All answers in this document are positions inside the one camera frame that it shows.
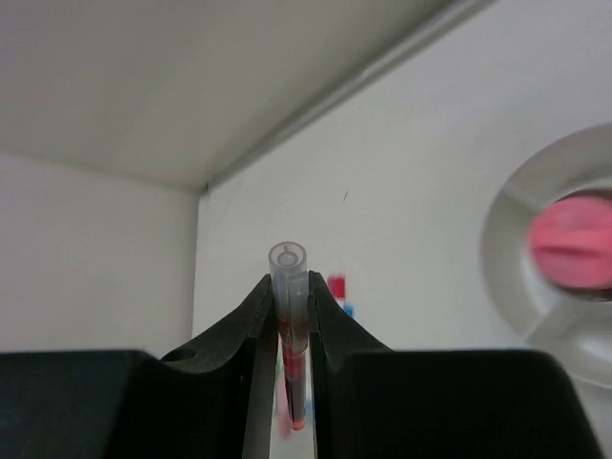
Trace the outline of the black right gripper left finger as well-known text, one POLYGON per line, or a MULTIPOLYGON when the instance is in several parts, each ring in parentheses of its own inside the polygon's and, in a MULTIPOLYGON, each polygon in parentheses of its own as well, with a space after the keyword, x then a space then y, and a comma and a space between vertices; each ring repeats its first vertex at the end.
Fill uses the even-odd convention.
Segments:
POLYGON ((234 310, 162 361, 183 378, 170 393, 179 458, 270 454, 277 332, 264 275, 234 310))

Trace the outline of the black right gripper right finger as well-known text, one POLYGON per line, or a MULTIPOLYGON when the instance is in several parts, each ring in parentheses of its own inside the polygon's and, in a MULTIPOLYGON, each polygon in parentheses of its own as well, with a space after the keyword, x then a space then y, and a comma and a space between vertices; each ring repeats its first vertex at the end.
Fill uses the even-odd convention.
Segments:
POLYGON ((357 457, 365 420, 359 357, 392 349, 349 317, 314 271, 309 272, 308 318, 315 457, 357 457))

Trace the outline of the pink cap white marker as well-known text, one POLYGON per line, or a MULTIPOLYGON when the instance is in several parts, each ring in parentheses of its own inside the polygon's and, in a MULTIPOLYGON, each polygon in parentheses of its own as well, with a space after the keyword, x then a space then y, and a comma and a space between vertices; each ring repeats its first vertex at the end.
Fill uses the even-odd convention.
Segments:
POLYGON ((334 300, 340 308, 344 308, 346 303, 345 276, 343 274, 333 274, 327 279, 328 288, 334 300))

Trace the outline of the pink highlighter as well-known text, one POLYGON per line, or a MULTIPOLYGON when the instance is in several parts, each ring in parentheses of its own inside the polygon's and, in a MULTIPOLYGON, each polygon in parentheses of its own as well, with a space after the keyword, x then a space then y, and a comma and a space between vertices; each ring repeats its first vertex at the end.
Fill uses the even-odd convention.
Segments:
POLYGON ((564 290, 611 289, 611 194, 572 193, 530 222, 528 254, 539 274, 564 290))

